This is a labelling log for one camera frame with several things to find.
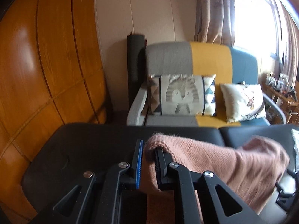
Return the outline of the pink knitted sweater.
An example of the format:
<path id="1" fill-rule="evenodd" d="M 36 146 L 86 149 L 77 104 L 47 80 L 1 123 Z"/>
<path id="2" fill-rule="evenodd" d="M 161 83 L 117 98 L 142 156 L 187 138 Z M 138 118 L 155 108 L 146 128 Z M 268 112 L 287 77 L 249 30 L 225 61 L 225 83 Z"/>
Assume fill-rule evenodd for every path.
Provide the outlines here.
<path id="1" fill-rule="evenodd" d="M 162 148 L 190 171 L 214 172 L 251 209 L 260 213 L 290 159 L 276 141 L 253 136 L 237 149 L 189 138 L 156 134 L 145 144 L 140 190 L 147 195 L 147 223 L 174 223 L 173 194 L 157 185 L 154 150 Z"/>

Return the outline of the cream knitted sweater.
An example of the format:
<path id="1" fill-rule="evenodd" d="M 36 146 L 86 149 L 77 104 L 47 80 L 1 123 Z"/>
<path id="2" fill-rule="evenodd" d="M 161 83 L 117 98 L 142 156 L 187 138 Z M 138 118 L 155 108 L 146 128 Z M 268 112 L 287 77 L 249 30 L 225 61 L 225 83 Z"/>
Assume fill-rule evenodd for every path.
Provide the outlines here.
<path id="1" fill-rule="evenodd" d="M 299 155 L 298 155 L 298 151 L 299 151 L 299 132 L 298 132 L 298 130 L 292 129 L 291 133 L 292 133 L 292 138 L 293 138 L 293 141 L 294 141 L 293 150 L 294 150 L 294 153 L 295 153 L 295 171 L 298 171 L 298 169 L 299 169 L 299 159 L 298 159 L 298 157 L 299 157 Z"/>

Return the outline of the tiger print cushion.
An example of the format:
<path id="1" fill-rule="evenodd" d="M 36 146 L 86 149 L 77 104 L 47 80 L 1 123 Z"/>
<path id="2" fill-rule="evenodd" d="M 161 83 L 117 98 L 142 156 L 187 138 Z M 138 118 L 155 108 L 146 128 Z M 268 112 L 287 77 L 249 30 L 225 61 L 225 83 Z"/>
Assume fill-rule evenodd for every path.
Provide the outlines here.
<path id="1" fill-rule="evenodd" d="M 151 114 L 215 116 L 215 78 L 215 74 L 151 75 L 149 77 Z"/>

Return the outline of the wooden side table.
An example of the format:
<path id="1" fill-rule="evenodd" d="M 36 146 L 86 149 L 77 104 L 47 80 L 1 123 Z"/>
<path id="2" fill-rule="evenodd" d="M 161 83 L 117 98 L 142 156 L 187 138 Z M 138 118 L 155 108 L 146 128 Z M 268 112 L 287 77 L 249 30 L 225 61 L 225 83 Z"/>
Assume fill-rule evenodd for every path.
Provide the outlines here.
<path id="1" fill-rule="evenodd" d="M 271 124 L 298 123 L 298 98 L 294 87 L 289 87 L 287 76 L 283 81 L 277 80 L 274 72 L 264 74 L 265 80 L 261 83 L 262 91 L 270 98 L 266 102 L 266 117 Z"/>

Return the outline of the deer print cushion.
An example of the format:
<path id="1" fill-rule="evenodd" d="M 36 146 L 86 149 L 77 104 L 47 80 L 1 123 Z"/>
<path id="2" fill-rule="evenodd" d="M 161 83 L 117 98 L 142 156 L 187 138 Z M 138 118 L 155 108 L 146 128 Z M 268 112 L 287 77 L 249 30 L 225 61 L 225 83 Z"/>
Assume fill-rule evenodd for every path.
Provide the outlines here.
<path id="1" fill-rule="evenodd" d="M 235 123 L 265 118 L 266 110 L 260 84 L 219 85 L 226 107 L 226 121 Z"/>

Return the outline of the black rolled mat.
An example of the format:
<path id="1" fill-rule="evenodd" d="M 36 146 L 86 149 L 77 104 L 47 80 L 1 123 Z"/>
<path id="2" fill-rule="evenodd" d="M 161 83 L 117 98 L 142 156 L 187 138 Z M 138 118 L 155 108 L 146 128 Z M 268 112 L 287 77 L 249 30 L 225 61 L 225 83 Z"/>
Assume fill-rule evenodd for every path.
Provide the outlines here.
<path id="1" fill-rule="evenodd" d="M 131 108 L 139 88 L 145 81 L 145 47 L 147 40 L 143 34 L 130 33 L 127 36 L 127 76 L 128 101 Z"/>

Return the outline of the pink curtain left window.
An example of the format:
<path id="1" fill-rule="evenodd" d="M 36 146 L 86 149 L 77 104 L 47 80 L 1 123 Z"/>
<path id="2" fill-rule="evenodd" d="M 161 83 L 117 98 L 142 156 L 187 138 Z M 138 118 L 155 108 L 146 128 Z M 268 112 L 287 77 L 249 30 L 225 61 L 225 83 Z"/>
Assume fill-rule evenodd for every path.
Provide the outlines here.
<path id="1" fill-rule="evenodd" d="M 194 40 L 233 46 L 235 0 L 197 0 Z"/>

